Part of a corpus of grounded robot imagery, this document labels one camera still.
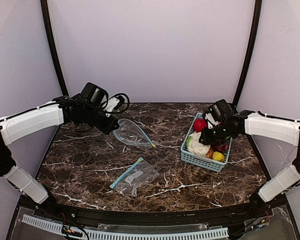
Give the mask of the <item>dark red pomegranate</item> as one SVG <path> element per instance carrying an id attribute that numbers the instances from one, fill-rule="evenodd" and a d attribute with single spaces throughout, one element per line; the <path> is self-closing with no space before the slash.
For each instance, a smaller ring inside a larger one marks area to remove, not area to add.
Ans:
<path id="1" fill-rule="evenodd" d="M 225 144 L 214 144 L 213 145 L 213 149 L 215 152 L 219 152 L 219 153 L 226 153 L 229 149 L 229 144 L 225 143 Z"/>

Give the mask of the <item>white cauliflower toy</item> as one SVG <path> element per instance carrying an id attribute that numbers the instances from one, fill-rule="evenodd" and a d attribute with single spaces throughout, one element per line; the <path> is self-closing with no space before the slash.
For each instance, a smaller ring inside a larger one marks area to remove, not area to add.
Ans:
<path id="1" fill-rule="evenodd" d="M 187 151 L 190 153 L 193 153 L 194 155 L 200 156 L 200 157 L 206 157 L 207 152 L 209 151 L 211 145 L 204 145 L 199 142 L 199 138 L 201 136 L 200 132 L 193 132 L 188 136 L 186 139 L 186 148 Z"/>

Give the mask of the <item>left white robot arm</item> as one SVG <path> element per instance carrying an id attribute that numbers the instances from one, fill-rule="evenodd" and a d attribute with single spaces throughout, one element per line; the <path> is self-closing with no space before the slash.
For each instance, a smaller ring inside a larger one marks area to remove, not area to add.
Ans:
<path id="1" fill-rule="evenodd" d="M 110 97 L 106 90 L 88 82 L 72 97 L 62 95 L 42 105 L 0 117 L 0 177 L 39 205 L 53 200 L 47 188 L 14 159 L 12 151 L 17 143 L 30 142 L 40 132 L 47 133 L 68 123 L 86 125 L 108 135 L 119 128 L 115 116 L 123 111 L 123 105 L 129 105 L 129 98 L 123 93 Z"/>

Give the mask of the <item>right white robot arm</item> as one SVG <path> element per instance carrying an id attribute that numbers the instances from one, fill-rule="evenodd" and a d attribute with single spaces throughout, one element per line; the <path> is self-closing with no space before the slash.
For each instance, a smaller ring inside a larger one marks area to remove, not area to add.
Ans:
<path id="1" fill-rule="evenodd" d="M 238 111 L 235 105 L 224 99 L 210 105 L 208 113 L 216 125 L 201 131 L 201 144 L 214 145 L 225 142 L 227 138 L 246 135 L 265 140 L 271 146 L 281 143 L 292 150 L 290 162 L 252 195 L 253 202 L 268 203 L 300 184 L 300 119 L 288 119 L 253 110 Z"/>

